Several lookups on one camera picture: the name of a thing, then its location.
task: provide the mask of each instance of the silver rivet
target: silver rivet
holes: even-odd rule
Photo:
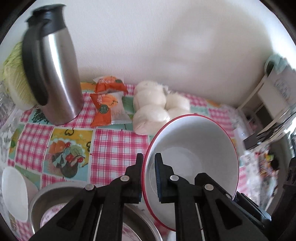
[[[179,177],[178,177],[177,175],[171,175],[171,176],[170,176],[170,179],[171,179],[172,181],[178,181],[178,180],[179,180]]]
[[[129,180],[129,176],[126,176],[126,175],[121,176],[120,180],[122,180],[123,182],[127,182]]]
[[[214,187],[211,184],[206,184],[205,185],[205,189],[208,190],[208,191],[213,191],[214,190]]]
[[[91,191],[91,190],[93,190],[94,189],[94,184],[87,184],[86,186],[85,186],[85,189],[87,190],[87,191]]]

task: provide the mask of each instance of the table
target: table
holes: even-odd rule
[[[11,138],[9,135],[6,138],[7,143],[11,139],[11,144],[8,155],[2,155],[2,158],[5,158],[4,166],[18,169],[35,183],[38,189],[63,181],[107,185],[123,175],[126,167],[135,163],[137,153],[146,153],[153,138],[153,136],[135,134],[132,131],[132,124],[91,128],[90,124],[96,110],[89,93],[93,92],[94,85],[81,83],[81,87],[84,106],[80,114],[67,124],[61,126],[50,124],[38,108],[25,111],[20,118],[17,116],[12,121],[15,122],[16,130]],[[124,108],[130,117],[134,114],[132,106],[134,87],[127,84],[128,94],[123,97]],[[230,118],[231,107],[194,95],[181,94],[190,99],[192,113],[205,115],[216,121],[235,144]],[[83,156],[83,161],[71,166],[65,159],[71,158],[69,155],[73,151]],[[240,167],[239,192],[248,192],[246,181],[245,167]],[[153,220],[143,200],[138,207]],[[5,215],[3,213],[5,207],[0,211],[19,240],[27,241],[31,237],[29,223],[20,222],[9,213]],[[165,237],[168,230],[156,221],[154,223]]]

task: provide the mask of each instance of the colorful packaging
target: colorful packaging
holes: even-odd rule
[[[118,79],[114,76],[103,76],[99,78],[95,78],[94,82],[96,82],[95,93],[106,94],[116,91],[123,91],[127,94],[127,87],[123,84],[121,79]]]
[[[123,91],[90,96],[97,110],[91,127],[131,123],[122,104]]]

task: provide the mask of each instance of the thermos handle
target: thermos handle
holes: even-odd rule
[[[36,25],[30,25],[22,42],[24,70],[34,97],[40,105],[47,104],[48,93],[39,69],[41,60],[38,59],[38,52],[40,52],[38,40],[40,40],[42,27],[49,21],[44,19]]]

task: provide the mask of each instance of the wall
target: wall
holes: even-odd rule
[[[64,3],[81,81],[104,74],[152,79],[238,105],[274,52],[296,67],[296,47],[259,0],[37,0],[0,45],[0,63],[22,39],[32,9]]]

